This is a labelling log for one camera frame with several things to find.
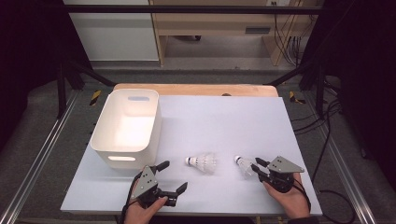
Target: storage bin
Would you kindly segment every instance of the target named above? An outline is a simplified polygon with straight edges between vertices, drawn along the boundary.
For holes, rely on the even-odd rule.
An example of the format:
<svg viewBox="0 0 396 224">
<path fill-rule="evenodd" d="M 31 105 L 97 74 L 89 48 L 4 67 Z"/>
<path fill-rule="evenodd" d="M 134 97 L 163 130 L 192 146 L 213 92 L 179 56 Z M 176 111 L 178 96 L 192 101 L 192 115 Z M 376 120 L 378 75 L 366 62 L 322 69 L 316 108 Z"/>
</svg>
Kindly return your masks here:
<svg viewBox="0 0 396 224">
<path fill-rule="evenodd" d="M 155 163 L 161 122 L 158 92 L 116 90 L 106 99 L 90 144 L 112 168 L 142 169 Z"/>
</svg>

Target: white wall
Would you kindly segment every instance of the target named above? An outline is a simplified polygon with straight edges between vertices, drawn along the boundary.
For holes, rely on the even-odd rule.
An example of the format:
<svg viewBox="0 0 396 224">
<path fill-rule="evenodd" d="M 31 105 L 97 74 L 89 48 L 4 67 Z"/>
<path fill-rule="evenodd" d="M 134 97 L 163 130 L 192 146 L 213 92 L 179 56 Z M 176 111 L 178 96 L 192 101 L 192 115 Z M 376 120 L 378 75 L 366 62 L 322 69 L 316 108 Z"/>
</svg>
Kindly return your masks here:
<svg viewBox="0 0 396 224">
<path fill-rule="evenodd" d="M 148 5 L 148 0 L 64 0 L 66 5 Z M 149 14 L 70 13 L 90 61 L 158 61 Z"/>
</svg>

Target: human hand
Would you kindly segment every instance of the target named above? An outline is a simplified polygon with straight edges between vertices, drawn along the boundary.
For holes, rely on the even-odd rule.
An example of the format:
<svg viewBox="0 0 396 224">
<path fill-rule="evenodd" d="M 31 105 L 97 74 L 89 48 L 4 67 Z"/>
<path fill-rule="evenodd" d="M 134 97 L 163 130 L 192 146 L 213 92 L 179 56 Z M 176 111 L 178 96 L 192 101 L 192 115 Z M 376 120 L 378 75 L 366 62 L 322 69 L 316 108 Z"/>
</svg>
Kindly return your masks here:
<svg viewBox="0 0 396 224">
<path fill-rule="evenodd" d="M 154 204 L 152 204 L 148 208 L 143 208 L 140 206 L 139 202 L 136 201 L 132 203 L 125 216 L 125 224 L 149 224 L 149 221 L 151 218 L 160 210 L 163 205 L 166 203 L 168 200 L 168 197 L 163 197 L 159 198 L 157 201 L 155 201 Z"/>
<path fill-rule="evenodd" d="M 303 188 L 299 183 L 302 183 L 299 173 L 294 173 L 294 184 Z M 262 182 L 268 191 L 268 194 L 276 199 L 285 209 L 286 215 L 291 218 L 309 217 L 309 207 L 305 196 L 296 188 L 291 188 L 289 192 L 281 193 L 271 187 L 271 185 Z"/>
</svg>

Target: white table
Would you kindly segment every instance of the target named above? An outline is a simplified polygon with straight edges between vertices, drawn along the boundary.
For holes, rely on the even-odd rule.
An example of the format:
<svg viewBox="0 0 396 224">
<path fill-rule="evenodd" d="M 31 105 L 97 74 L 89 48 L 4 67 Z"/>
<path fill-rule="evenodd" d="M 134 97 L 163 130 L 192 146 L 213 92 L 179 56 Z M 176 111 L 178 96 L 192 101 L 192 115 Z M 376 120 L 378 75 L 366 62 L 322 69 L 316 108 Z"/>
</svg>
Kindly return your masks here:
<svg viewBox="0 0 396 224">
<path fill-rule="evenodd" d="M 159 188 L 174 191 L 184 182 L 187 190 L 176 207 L 158 215 L 272 216 L 282 207 L 258 179 L 245 179 L 233 161 L 235 155 L 272 161 L 280 155 L 305 168 L 280 97 L 165 96 L 160 97 L 163 126 L 157 164 L 170 166 L 156 174 Z M 185 165 L 184 159 L 215 152 L 218 169 L 205 175 Z M 74 214 L 119 214 L 138 171 L 115 170 L 87 146 L 62 211 Z M 311 214 L 322 214 L 305 168 L 302 179 L 312 203 Z"/>
</svg>

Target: shuttlecock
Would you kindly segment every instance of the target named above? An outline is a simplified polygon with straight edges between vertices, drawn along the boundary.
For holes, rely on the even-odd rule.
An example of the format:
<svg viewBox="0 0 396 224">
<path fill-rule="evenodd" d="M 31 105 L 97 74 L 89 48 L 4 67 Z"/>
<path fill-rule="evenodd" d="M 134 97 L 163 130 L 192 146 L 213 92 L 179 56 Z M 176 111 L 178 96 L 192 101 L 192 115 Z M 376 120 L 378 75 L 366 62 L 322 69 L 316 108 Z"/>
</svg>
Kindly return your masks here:
<svg viewBox="0 0 396 224">
<path fill-rule="evenodd" d="M 256 164 L 256 162 L 245 159 L 241 156 L 235 156 L 233 160 L 236 162 L 236 164 L 238 164 L 239 169 L 241 170 L 244 177 L 257 176 L 257 173 L 251 169 L 251 164 Z"/>
<path fill-rule="evenodd" d="M 213 174 L 216 170 L 215 154 L 205 153 L 196 157 L 187 157 L 186 164 L 193 166 L 204 173 Z"/>
</svg>

